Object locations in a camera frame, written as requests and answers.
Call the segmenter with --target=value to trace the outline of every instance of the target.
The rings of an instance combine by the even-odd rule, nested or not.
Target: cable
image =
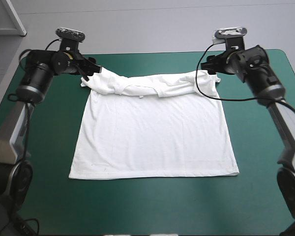
[[[214,99],[214,100],[220,100],[220,101],[229,101],[229,102],[244,102],[244,101],[250,101],[250,100],[257,100],[257,99],[260,99],[261,97],[250,97],[250,98],[244,98],[244,99],[227,99],[227,98],[217,98],[217,97],[211,97],[209,95],[206,95],[205,93],[203,93],[200,88],[199,88],[199,85],[198,85],[198,80],[197,80],[197,76],[198,76],[198,69],[199,69],[199,65],[202,61],[202,59],[204,58],[204,56],[206,55],[206,53],[208,52],[208,50],[213,47],[215,44],[211,44],[206,50],[205,52],[203,53],[202,57],[200,58],[198,64],[197,64],[197,68],[196,68],[196,86],[197,86],[197,89],[198,91],[205,97],[207,98],[210,98],[210,99]],[[262,98],[262,99],[266,99],[266,100],[274,100],[273,98]]]
[[[283,102],[283,101],[275,101],[275,102],[280,103],[281,105],[283,105],[283,106],[289,108],[292,112],[295,113],[295,108],[292,107],[290,104],[288,104],[288,103],[286,103],[286,102]]]
[[[228,101],[228,102],[244,102],[244,101],[251,101],[251,100],[258,100],[258,99],[264,99],[264,100],[270,100],[271,103],[273,102],[276,102],[276,103],[279,103],[287,108],[289,108],[292,112],[295,113],[295,108],[292,107],[290,104],[286,103],[286,102],[283,102],[281,100],[276,100],[276,99],[273,99],[273,98],[269,98],[269,97],[250,97],[250,98],[244,98],[244,99],[227,99],[227,98],[217,98],[217,97],[211,97],[209,95],[206,95],[205,93],[203,93],[200,88],[199,88],[199,85],[198,85],[198,80],[197,80],[197,76],[198,76],[198,69],[199,69],[199,65],[202,61],[202,59],[204,58],[204,56],[206,55],[206,53],[208,52],[208,50],[213,47],[214,44],[211,44],[206,50],[205,52],[203,53],[203,55],[201,56],[201,58],[199,59],[198,61],[198,64],[197,64],[197,68],[196,68],[196,78],[195,78],[195,81],[196,81],[196,86],[197,86],[197,89],[198,91],[205,97],[207,98],[210,98],[210,99],[214,99],[214,100],[220,100],[220,101]]]
[[[24,221],[25,221],[25,222],[28,222],[28,221],[35,221],[35,222],[36,222],[36,224],[37,224],[36,235],[38,236],[38,235],[39,235],[39,228],[40,228],[40,226],[39,226],[39,220],[36,219],[36,218],[30,218],[30,219],[26,219],[26,220],[24,220]]]
[[[49,46],[52,45],[52,44],[53,44],[54,42],[56,42],[56,41],[60,41],[60,40],[57,38],[57,39],[51,41],[51,42],[47,45],[47,47],[46,47],[45,50],[47,50],[47,49],[49,48]]]
[[[40,225],[39,225],[39,220],[36,218],[29,218],[26,220],[23,220],[24,222],[28,222],[28,221],[35,221],[37,224],[37,229],[36,229],[36,235],[39,236],[39,229],[40,229]],[[3,230],[5,230],[5,228],[11,223],[11,221],[9,220],[9,222],[0,230],[0,234],[3,232]]]

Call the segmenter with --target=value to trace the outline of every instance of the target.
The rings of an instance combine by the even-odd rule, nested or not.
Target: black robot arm
[[[247,83],[258,103],[266,106],[284,143],[278,160],[282,164],[277,174],[279,188],[295,219],[295,113],[285,102],[285,88],[269,65],[265,50],[257,45],[245,50],[245,28],[220,29],[214,33],[213,43],[226,43],[226,51],[207,57],[201,69],[210,74],[216,72],[236,74]],[[281,235],[295,236],[295,223]]]
[[[56,34],[61,41],[58,51],[26,50],[29,54],[16,89],[17,102],[0,127],[0,233],[4,230],[4,235],[35,235],[16,212],[32,179],[32,167],[26,160],[30,154],[22,142],[36,104],[44,100],[55,75],[82,75],[88,80],[87,76],[101,72],[95,59],[83,57],[78,50],[84,33],[59,28]]]

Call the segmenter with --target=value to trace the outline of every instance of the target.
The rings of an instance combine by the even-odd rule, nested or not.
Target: black cable
[[[32,49],[25,49],[24,51],[22,51],[19,55],[19,66],[26,72],[26,70],[24,69],[24,67],[22,66],[22,56],[25,54],[25,53],[28,53],[32,51]]]
[[[57,38],[57,39],[51,41],[51,42],[47,45],[47,47],[45,48],[45,50],[47,50],[47,49],[49,48],[50,45],[52,45],[54,42],[57,42],[57,41],[60,41],[60,40]]]
[[[39,235],[39,228],[40,228],[38,219],[36,219],[36,218],[30,218],[30,219],[26,219],[24,221],[25,222],[27,222],[27,221],[35,221],[36,222],[36,224],[37,224],[36,235],[38,236]]]
[[[289,108],[292,112],[295,113],[295,108],[292,107],[290,104],[286,103],[286,102],[283,102],[281,100],[276,100],[276,99],[273,99],[273,98],[269,98],[269,97],[250,97],[250,98],[244,98],[244,99],[227,99],[227,98],[217,98],[217,97],[211,97],[211,96],[208,96],[206,95],[205,93],[203,93],[200,88],[199,88],[199,85],[198,85],[198,80],[197,80],[197,76],[198,76],[198,69],[199,69],[199,65],[202,61],[202,59],[204,58],[204,56],[206,55],[206,53],[208,52],[208,50],[213,47],[214,44],[211,44],[206,50],[205,52],[203,53],[203,55],[201,56],[201,58],[199,59],[198,61],[198,64],[197,64],[197,68],[196,68],[196,78],[195,78],[195,81],[196,81],[196,86],[197,86],[197,89],[198,91],[205,97],[207,98],[210,98],[210,99],[214,99],[214,100],[220,100],[220,101],[228,101],[228,102],[244,102],[244,101],[251,101],[251,100],[257,100],[257,99],[264,99],[264,100],[270,100],[272,101],[271,103],[273,102],[276,102],[276,103],[279,103],[287,108]]]
[[[23,220],[24,222],[28,222],[28,221],[35,221],[37,224],[37,229],[36,229],[36,235],[39,236],[39,229],[40,229],[40,225],[39,225],[39,220],[36,218],[29,218],[26,220]],[[0,230],[0,234],[3,232],[3,230],[5,230],[5,228],[11,223],[11,221],[9,221],[1,230]]]
[[[280,103],[281,105],[283,105],[283,106],[289,108],[292,112],[295,113],[295,108],[292,107],[290,104],[288,104],[288,103],[286,103],[286,102],[283,102],[283,101],[275,101],[275,102]]]
[[[207,98],[210,98],[210,99],[214,99],[214,100],[220,100],[220,101],[229,101],[229,102],[244,102],[244,101],[250,101],[250,100],[257,100],[257,99],[260,99],[260,97],[250,97],[250,98],[244,98],[244,99],[227,99],[227,98],[217,98],[217,97],[211,97],[209,95],[206,95],[205,93],[203,93],[200,88],[199,88],[199,85],[198,85],[198,80],[197,80],[197,76],[198,76],[198,69],[199,69],[199,65],[202,61],[202,59],[204,58],[204,56],[206,55],[206,53],[208,52],[208,50],[213,47],[214,44],[211,44],[206,50],[205,52],[203,53],[202,57],[200,58],[200,60],[198,61],[198,64],[197,64],[197,68],[196,68],[196,86],[197,86],[197,89],[198,91],[205,97]],[[262,99],[266,99],[266,100],[274,100],[272,98],[262,98]]]

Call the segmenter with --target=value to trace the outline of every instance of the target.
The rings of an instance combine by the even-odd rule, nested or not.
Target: folded shirt
[[[221,101],[195,71],[127,78],[105,68],[91,88],[69,174],[78,179],[239,173]],[[199,70],[202,92],[220,79]]]

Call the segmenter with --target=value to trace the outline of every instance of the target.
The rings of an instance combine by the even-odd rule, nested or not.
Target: white t-shirt
[[[69,177],[237,175],[222,103],[199,95],[194,79],[195,71],[126,78],[105,68],[82,78],[92,90]],[[216,75],[200,70],[197,81],[218,97]]]

